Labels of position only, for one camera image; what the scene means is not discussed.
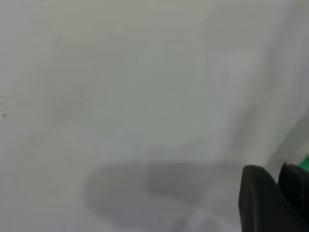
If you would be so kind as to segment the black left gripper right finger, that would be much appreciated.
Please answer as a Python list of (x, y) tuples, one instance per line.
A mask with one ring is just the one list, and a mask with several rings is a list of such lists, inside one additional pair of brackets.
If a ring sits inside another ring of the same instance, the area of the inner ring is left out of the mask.
[(309, 173), (294, 164), (281, 167), (278, 186), (303, 218), (309, 217)]

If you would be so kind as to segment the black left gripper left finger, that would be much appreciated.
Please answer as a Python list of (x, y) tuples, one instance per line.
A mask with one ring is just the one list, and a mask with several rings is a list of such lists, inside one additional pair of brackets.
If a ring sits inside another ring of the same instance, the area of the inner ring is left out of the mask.
[(307, 232), (309, 223), (286, 198), (263, 167), (247, 165), (242, 170), (239, 216), (243, 232)]

